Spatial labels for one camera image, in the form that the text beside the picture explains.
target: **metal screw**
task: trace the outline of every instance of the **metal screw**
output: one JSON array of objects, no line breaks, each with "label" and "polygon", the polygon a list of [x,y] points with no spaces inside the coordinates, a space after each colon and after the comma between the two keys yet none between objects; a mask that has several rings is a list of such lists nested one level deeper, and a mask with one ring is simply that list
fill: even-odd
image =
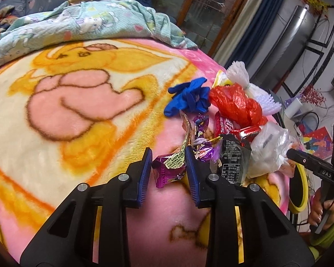
[{"label": "metal screw", "polygon": [[127,181],[129,178],[128,174],[121,174],[118,179],[122,182]]},{"label": "metal screw", "polygon": [[219,176],[218,176],[217,174],[210,174],[210,175],[208,176],[208,178],[209,178],[209,180],[211,180],[211,181],[217,181],[217,180],[219,180]]},{"label": "metal screw", "polygon": [[258,192],[260,190],[260,186],[257,184],[251,184],[250,189],[251,191]]},{"label": "metal screw", "polygon": [[88,188],[88,185],[83,183],[78,186],[78,191],[84,192]]}]

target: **white wall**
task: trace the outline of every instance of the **white wall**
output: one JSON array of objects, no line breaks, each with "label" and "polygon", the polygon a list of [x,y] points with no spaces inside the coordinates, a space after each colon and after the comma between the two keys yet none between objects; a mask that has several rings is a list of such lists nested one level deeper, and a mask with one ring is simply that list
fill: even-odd
[{"label": "white wall", "polygon": [[[325,0],[327,3],[334,5],[334,0]],[[280,10],[279,15],[285,20],[288,21],[291,17],[292,12],[294,11],[294,8],[297,5],[303,5],[303,3],[300,0],[284,0]],[[329,9],[327,16],[329,17],[329,34],[331,31],[331,28],[334,24],[334,9]],[[274,43],[278,39],[279,35],[282,33],[285,26],[285,22],[282,21],[279,17],[276,17],[275,21],[273,22],[273,25],[265,38],[262,46],[258,50],[257,54],[255,55],[253,61],[251,62],[250,66],[248,67],[248,73],[250,77],[255,73],[255,71],[258,69],[258,67],[263,62],[264,58],[267,56],[271,48],[273,47]],[[313,35],[313,39],[317,41],[324,42],[328,30],[328,22],[325,22],[321,24],[316,32]],[[314,44],[309,44],[310,47],[316,48],[320,51],[324,51],[324,56],[322,60],[319,63],[318,68],[322,65],[323,61],[325,60],[328,51],[334,41],[334,35],[332,40],[330,41],[330,44],[327,49],[322,49],[319,46],[316,46]],[[305,75],[309,73],[309,71],[312,69],[314,63],[318,59],[318,55],[314,54],[313,52],[306,51],[304,62],[303,57],[298,61],[294,69],[289,74],[288,78],[286,79],[286,84],[289,86],[292,92],[295,92],[298,86],[301,84],[301,82],[304,79],[303,76],[303,69],[305,72]],[[319,78],[319,80],[315,84],[315,88],[319,89],[321,91],[330,91],[333,89],[333,86],[331,85],[331,80],[334,77],[334,54],[328,64],[328,66],[325,68],[323,74]],[[286,100],[289,98],[287,93],[284,91],[283,87],[280,88],[280,90],[277,92],[277,95],[279,95],[282,100]],[[334,90],[331,92],[325,92],[323,93],[323,96],[326,98],[326,104],[322,105],[322,107],[330,107],[334,106]],[[319,127],[325,126],[330,133],[330,136],[333,135],[333,125],[334,125],[334,108],[329,109],[327,116],[326,109],[315,107],[315,106],[307,106],[309,109],[312,109],[314,112],[316,112],[320,117],[320,125]],[[313,125],[315,127],[316,121],[312,121],[312,117],[307,118],[308,123],[310,125]],[[317,177],[314,177],[314,188],[317,189],[320,187],[320,179]]]}]

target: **dried flower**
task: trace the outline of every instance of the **dried flower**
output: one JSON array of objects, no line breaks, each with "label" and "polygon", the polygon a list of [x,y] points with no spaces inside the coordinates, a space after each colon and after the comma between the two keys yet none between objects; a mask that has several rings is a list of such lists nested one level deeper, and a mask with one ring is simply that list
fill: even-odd
[{"label": "dried flower", "polygon": [[321,106],[325,103],[326,99],[319,90],[315,89],[312,84],[309,84],[307,87],[303,88],[300,101]]},{"label": "dried flower", "polygon": [[323,11],[327,12],[330,4],[323,2],[322,0],[301,0],[303,3],[312,6],[314,14],[320,15]]}]

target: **fleece blanket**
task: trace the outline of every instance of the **fleece blanket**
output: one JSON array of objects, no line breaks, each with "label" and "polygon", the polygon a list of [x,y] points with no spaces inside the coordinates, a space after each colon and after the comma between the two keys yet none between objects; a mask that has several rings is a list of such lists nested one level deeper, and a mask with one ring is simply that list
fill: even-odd
[{"label": "fleece blanket", "polygon": [[134,0],[69,5],[18,18],[0,34],[0,65],[45,46],[98,38],[154,38],[175,48],[197,49],[163,13]]},{"label": "fleece blanket", "polygon": [[[178,148],[185,132],[180,117],[163,115],[167,89],[201,76],[211,86],[220,69],[199,50],[152,39],[64,43],[2,66],[0,240],[10,254],[19,261],[79,183],[106,183],[145,147],[154,157]],[[208,136],[215,112],[211,107]],[[284,175],[253,181],[286,212]],[[127,210],[127,224],[132,266],[205,266],[209,210],[194,206],[185,178],[157,189],[151,176],[144,206]],[[239,217],[238,227],[242,262]]]}]

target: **red plastic bag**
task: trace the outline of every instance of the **red plastic bag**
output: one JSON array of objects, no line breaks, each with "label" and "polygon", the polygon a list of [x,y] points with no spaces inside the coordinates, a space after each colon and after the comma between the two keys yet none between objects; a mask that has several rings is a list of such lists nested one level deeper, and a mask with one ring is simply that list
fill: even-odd
[{"label": "red plastic bag", "polygon": [[258,125],[262,118],[260,104],[256,100],[248,98],[237,83],[212,88],[209,100],[211,104],[218,107],[222,116],[234,120],[241,128]]},{"label": "red plastic bag", "polygon": [[257,125],[265,125],[269,120],[266,116],[261,116],[259,123]]}]

